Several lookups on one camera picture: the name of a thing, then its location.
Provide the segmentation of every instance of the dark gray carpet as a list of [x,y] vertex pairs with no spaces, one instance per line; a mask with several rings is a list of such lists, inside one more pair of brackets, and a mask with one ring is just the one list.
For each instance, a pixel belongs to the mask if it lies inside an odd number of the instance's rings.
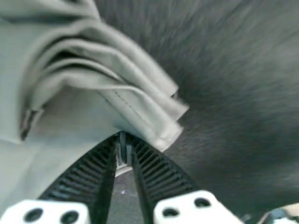
[[[299,196],[299,1],[97,0],[180,85],[191,109],[167,154],[254,223]],[[132,174],[109,223],[142,223]]]

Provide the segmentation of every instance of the stitching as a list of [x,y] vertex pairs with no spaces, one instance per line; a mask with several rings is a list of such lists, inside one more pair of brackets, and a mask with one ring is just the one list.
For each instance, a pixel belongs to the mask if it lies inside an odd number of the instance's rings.
[[142,120],[148,127],[150,127],[150,124],[146,120],[144,120],[141,115],[136,110],[134,110],[133,107],[124,98],[122,98],[116,91],[113,92],[137,115],[137,117],[139,117],[140,120]]

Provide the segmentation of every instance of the fabric fold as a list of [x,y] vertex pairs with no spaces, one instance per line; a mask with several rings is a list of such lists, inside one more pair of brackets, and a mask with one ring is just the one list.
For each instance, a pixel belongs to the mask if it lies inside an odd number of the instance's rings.
[[[127,45],[118,50],[109,40],[119,37],[113,38],[110,34],[112,38],[98,38],[97,42],[89,39],[91,33],[92,36],[105,36],[103,33],[109,32],[120,35],[108,25],[103,26],[98,20],[81,19],[59,25],[6,23],[0,28],[5,30],[1,39],[8,43],[3,52],[9,52],[3,55],[1,62],[0,103],[6,111],[0,121],[1,126],[9,127],[1,130],[3,139],[21,142],[22,136],[26,136],[21,132],[29,131],[21,126],[24,119],[28,119],[26,112],[41,110],[65,85],[100,91],[143,139],[160,150],[168,148],[181,133],[182,127],[177,120],[188,107],[171,97],[177,86],[165,72],[140,48],[136,50],[132,42],[127,41]],[[14,37],[20,35],[22,42],[16,43]],[[16,59],[17,66],[8,66],[9,60]],[[73,60],[70,66],[61,64],[70,63],[70,60]],[[107,83],[100,76],[113,76],[113,80]]]

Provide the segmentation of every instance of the towel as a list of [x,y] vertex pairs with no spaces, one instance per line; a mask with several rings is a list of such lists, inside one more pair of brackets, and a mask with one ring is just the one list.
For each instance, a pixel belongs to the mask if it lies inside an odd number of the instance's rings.
[[92,0],[0,0],[0,215],[120,130],[166,150],[188,110],[177,91]]

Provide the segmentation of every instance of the gray fabric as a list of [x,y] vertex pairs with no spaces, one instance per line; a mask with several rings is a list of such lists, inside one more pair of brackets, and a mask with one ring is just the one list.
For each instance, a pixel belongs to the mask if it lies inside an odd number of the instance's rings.
[[0,17],[0,214],[119,130],[161,151],[181,134],[178,87],[91,0],[2,1]]

